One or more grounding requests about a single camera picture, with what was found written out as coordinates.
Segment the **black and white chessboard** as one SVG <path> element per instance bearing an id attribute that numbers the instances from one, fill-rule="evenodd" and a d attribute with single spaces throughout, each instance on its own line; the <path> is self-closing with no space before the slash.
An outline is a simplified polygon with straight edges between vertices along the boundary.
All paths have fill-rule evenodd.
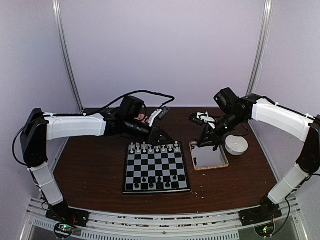
<path id="1" fill-rule="evenodd" d="M 170 188 L 166 187 L 166 177 L 170 177 Z M 153 177 L 153 188 L 149 188 L 149 177 Z M 157 189 L 157 182 L 162 182 L 162 189 Z M 143 195 L 157 193 L 190 192 L 191 185 L 182 142 L 153 146 L 145 142 L 132 142 L 126 147 L 124 164 L 124 195 Z"/>

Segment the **black chess king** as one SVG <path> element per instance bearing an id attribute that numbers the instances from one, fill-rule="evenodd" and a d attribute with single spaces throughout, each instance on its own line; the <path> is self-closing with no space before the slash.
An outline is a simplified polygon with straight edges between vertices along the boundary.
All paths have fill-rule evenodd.
<path id="1" fill-rule="evenodd" d="M 158 181 L 156 184 L 157 189 L 162 189 L 163 188 L 163 183 L 161 181 Z"/>

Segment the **black chess bishop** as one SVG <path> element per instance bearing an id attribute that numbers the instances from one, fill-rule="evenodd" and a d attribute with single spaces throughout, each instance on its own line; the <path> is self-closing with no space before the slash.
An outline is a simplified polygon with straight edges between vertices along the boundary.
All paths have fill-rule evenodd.
<path id="1" fill-rule="evenodd" d="M 166 182 L 165 187 L 166 187 L 166 188 L 170 188 L 170 187 L 171 187 L 171 184 L 170 184 L 170 182 L 169 182 L 169 181 L 168 181 L 168 182 Z"/>

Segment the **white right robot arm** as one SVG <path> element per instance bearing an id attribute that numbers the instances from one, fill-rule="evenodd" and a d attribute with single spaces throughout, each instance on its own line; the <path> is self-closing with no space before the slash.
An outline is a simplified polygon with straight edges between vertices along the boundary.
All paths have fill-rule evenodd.
<path id="1" fill-rule="evenodd" d="M 248 121 L 267 124 L 291 137 L 293 146 L 280 143 L 279 137 L 273 138 L 273 149 L 281 160 L 293 157 L 293 166 L 261 199 L 259 207 L 242 212 L 246 219 L 271 219 L 277 214 L 279 204 L 320 169 L 320 117 L 299 113 L 255 93 L 239 97 L 229 87 L 220 90 L 213 99 L 223 112 L 221 117 L 215 118 L 207 112 L 189 116 L 191 122 L 204 126 L 196 140 L 199 148 L 212 147 L 216 151 L 224 145 L 231 155 L 243 154 L 249 144 L 244 137 L 235 136 L 232 131 Z"/>

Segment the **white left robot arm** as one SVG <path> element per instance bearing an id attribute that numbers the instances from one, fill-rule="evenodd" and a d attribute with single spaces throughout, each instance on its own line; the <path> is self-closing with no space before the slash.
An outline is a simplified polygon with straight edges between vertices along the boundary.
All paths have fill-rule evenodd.
<path id="1" fill-rule="evenodd" d="M 45 197 L 49 209 L 61 222 L 72 218 L 72 211 L 60 190 L 48 163 L 48 142 L 77 137 L 113 137 L 129 134 L 152 146 L 171 144 L 173 139 L 156 122 L 169 108 L 157 108 L 147 120 L 140 118 L 142 99 L 127 95 L 119 107 L 87 113 L 48 113 L 35 108 L 20 135 L 23 161 Z"/>

